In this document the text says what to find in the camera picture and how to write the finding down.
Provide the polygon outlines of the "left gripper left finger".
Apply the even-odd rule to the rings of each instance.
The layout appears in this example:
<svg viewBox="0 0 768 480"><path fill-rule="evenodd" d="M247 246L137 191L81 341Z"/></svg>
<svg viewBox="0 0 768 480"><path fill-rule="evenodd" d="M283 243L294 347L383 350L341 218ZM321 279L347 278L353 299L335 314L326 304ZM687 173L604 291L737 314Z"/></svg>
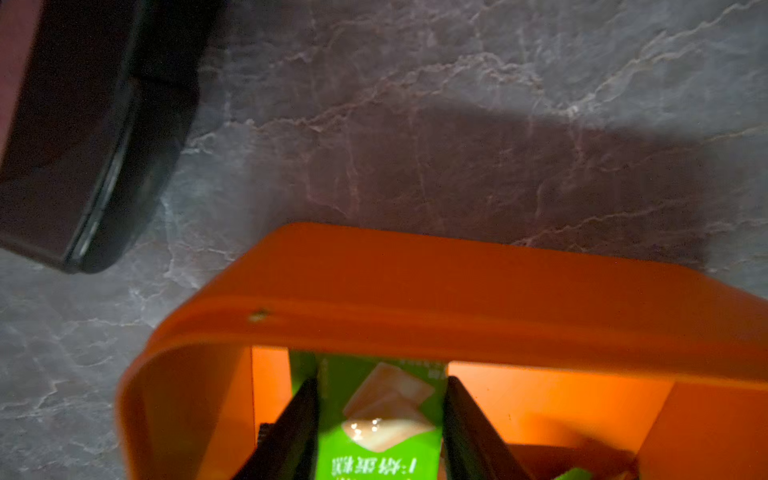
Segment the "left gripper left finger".
<svg viewBox="0 0 768 480"><path fill-rule="evenodd" d="M278 420L233 476L241 479L314 479L318 436L317 381L303 382Z"/></svg>

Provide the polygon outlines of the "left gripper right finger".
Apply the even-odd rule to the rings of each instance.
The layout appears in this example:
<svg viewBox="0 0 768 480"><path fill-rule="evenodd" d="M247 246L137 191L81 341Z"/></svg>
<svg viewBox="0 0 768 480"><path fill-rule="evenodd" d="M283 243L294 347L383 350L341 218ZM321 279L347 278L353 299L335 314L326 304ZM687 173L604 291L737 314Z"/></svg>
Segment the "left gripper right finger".
<svg viewBox="0 0 768 480"><path fill-rule="evenodd" d="M443 442L448 479L529 480L463 383L448 378L444 401Z"/></svg>

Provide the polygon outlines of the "green cookie packet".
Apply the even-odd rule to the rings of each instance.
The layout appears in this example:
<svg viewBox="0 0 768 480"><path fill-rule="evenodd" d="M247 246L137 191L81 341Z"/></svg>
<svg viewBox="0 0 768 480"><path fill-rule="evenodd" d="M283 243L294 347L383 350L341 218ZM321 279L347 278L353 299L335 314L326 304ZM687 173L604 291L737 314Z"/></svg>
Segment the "green cookie packet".
<svg viewBox="0 0 768 480"><path fill-rule="evenodd" d="M448 366L292 351L292 388L317 382L315 479L436 479Z"/></svg>

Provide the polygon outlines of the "orange storage box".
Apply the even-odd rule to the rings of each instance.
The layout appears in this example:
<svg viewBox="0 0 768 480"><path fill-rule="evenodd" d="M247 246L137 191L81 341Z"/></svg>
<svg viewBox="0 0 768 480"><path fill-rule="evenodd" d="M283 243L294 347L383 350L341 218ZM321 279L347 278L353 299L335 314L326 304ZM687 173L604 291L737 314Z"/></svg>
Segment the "orange storage box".
<svg viewBox="0 0 768 480"><path fill-rule="evenodd" d="M175 310L118 388L132 479L234 479L303 351L448 366L531 476L767 475L767 303L669 264L296 223Z"/></svg>

